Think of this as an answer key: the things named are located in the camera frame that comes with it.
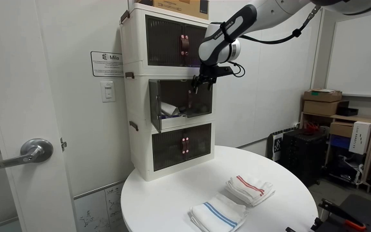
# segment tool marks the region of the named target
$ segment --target round white table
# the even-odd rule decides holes
[[[215,147],[215,158],[183,171],[145,182],[136,170],[126,179],[121,209],[132,232],[198,232],[187,211],[223,193],[234,175],[252,175],[274,184],[274,195],[255,207],[239,232],[310,231],[317,206],[306,187],[287,169],[243,149]]]

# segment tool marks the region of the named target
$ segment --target white towel with stripes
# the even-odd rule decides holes
[[[247,206],[256,206],[275,192],[270,182],[242,175],[230,178],[225,189]]]
[[[202,232],[234,232],[245,222],[246,206],[219,195],[193,206],[188,216]]]

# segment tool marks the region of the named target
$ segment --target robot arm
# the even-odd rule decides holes
[[[277,26],[309,1],[345,15],[371,10],[371,0],[252,0],[226,22],[208,24],[205,39],[198,48],[201,68],[199,75],[194,77],[194,88],[202,82],[208,82],[210,86],[216,81],[216,77],[233,73],[229,67],[219,67],[217,63],[230,62],[238,57],[241,48],[237,39],[239,36]]]

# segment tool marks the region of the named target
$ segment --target silver door lever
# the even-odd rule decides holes
[[[45,139],[29,139],[20,147],[20,156],[0,161],[0,169],[29,162],[42,162],[51,157],[53,149],[53,144]]]

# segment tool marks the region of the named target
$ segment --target label sticker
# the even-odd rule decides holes
[[[91,51],[91,68],[95,77],[123,77],[120,53]]]

